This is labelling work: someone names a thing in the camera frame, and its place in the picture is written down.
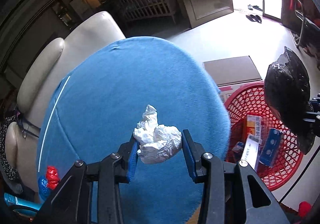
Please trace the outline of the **blue crumpled plastic bag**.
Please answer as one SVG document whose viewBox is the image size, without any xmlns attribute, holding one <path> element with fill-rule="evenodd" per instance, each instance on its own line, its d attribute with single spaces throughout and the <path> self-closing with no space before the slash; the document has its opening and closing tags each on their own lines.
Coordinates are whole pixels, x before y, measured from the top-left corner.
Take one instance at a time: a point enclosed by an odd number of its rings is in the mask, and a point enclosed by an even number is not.
<svg viewBox="0 0 320 224">
<path fill-rule="evenodd" d="M 48 187 L 48 180 L 44 175 L 41 175 L 38 179 L 39 196 L 43 201 L 50 196 L 52 190 Z"/>
</svg>

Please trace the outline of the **brown cardboard box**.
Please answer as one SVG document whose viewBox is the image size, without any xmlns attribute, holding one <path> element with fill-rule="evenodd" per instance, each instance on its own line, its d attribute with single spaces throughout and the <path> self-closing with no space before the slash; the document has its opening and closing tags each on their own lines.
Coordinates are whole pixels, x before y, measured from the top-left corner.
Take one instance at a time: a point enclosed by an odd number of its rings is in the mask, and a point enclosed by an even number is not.
<svg viewBox="0 0 320 224">
<path fill-rule="evenodd" d="M 219 88 L 223 103 L 245 84 L 262 81 L 249 56 L 206 61 L 203 67 Z"/>
</svg>

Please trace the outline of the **red white medicine box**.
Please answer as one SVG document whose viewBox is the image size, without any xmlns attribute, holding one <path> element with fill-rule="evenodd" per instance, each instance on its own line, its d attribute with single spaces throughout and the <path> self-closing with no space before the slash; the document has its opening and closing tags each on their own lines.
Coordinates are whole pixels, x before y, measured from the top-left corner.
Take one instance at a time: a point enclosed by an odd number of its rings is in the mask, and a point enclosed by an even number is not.
<svg viewBox="0 0 320 224">
<path fill-rule="evenodd" d="M 258 115 L 247 114 L 244 118 L 242 140 L 246 141 L 249 134 L 254 136 L 254 140 L 261 144 L 261 121 L 262 117 Z"/>
</svg>

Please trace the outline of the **black slippers pair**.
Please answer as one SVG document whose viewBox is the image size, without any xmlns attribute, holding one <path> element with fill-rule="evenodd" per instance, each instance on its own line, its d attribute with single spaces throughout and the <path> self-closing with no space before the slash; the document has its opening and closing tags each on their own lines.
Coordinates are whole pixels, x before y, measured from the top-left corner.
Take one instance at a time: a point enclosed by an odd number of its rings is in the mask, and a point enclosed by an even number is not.
<svg viewBox="0 0 320 224">
<path fill-rule="evenodd" d="M 262 19 L 258 15 L 246 15 L 246 18 L 249 19 L 252 22 L 262 23 Z"/>
</svg>

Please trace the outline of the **black plastic bag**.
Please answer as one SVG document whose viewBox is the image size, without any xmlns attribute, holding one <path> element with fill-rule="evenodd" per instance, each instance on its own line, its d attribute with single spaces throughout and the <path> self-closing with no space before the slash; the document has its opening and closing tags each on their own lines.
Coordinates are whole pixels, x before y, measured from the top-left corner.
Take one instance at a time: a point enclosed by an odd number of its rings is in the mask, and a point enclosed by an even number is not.
<svg viewBox="0 0 320 224">
<path fill-rule="evenodd" d="M 310 102 L 306 67 L 289 48 L 268 66 L 264 96 L 273 115 L 297 136 L 297 147 L 306 155 L 319 136 L 319 110 Z"/>
</svg>

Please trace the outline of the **red plastic mesh basket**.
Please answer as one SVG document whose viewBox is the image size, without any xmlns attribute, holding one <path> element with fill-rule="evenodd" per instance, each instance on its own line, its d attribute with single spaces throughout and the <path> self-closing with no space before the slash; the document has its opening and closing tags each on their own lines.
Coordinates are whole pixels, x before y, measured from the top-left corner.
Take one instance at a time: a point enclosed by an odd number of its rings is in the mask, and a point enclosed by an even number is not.
<svg viewBox="0 0 320 224">
<path fill-rule="evenodd" d="M 283 186 L 297 171 L 303 153 L 297 147 L 297 136 L 293 134 L 281 120 L 277 119 L 264 99 L 264 83 L 252 82 L 236 89 L 225 101 L 225 107 L 231 120 L 231 136 L 226 161 L 235 163 L 236 157 L 232 149 L 238 142 L 245 142 L 244 126 L 247 115 L 261 117 L 261 144 L 265 146 L 270 129 L 283 133 L 277 156 L 272 166 L 258 164 L 257 174 L 270 191 Z"/>
</svg>

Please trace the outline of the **blue table cloth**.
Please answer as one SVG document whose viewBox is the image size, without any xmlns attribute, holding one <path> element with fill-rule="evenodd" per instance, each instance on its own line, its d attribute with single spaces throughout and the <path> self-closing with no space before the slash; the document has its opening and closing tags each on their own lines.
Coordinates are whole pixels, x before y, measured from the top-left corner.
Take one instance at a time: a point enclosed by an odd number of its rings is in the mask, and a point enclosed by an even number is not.
<svg viewBox="0 0 320 224">
<path fill-rule="evenodd" d="M 160 124 L 189 130 L 206 151 L 225 158 L 231 123 L 210 75 L 169 41 L 132 37 L 89 56 L 59 83 L 41 125 L 37 175 L 52 165 L 64 176 L 77 159 L 94 163 L 117 151 L 147 105 Z M 202 191 L 182 152 L 159 164 L 138 162 L 133 180 L 120 186 L 124 221 L 185 223 Z"/>
</svg>

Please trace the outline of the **cream leather sofa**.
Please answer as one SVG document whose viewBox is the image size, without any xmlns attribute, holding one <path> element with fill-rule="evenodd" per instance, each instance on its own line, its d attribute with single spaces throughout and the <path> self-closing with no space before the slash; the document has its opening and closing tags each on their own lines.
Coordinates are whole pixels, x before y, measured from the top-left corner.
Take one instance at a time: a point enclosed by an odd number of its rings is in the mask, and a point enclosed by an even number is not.
<svg viewBox="0 0 320 224">
<path fill-rule="evenodd" d="M 38 191 L 36 151 L 40 127 L 50 98 L 61 80 L 101 48 L 124 39 L 112 16 L 102 11 L 91 16 L 66 38 L 53 39 L 27 72 L 17 95 L 14 119 L 5 132 L 4 161 L 11 171 L 9 187 Z"/>
</svg>

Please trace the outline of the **red crumpled plastic bag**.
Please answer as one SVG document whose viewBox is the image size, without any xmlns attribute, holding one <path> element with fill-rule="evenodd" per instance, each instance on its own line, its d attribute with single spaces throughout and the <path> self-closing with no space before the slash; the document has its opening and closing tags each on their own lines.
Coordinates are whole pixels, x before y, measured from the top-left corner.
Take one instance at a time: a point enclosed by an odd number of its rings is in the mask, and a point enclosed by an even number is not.
<svg viewBox="0 0 320 224">
<path fill-rule="evenodd" d="M 59 174 L 54 166 L 49 165 L 46 171 L 47 187 L 54 190 L 60 182 Z"/>
</svg>

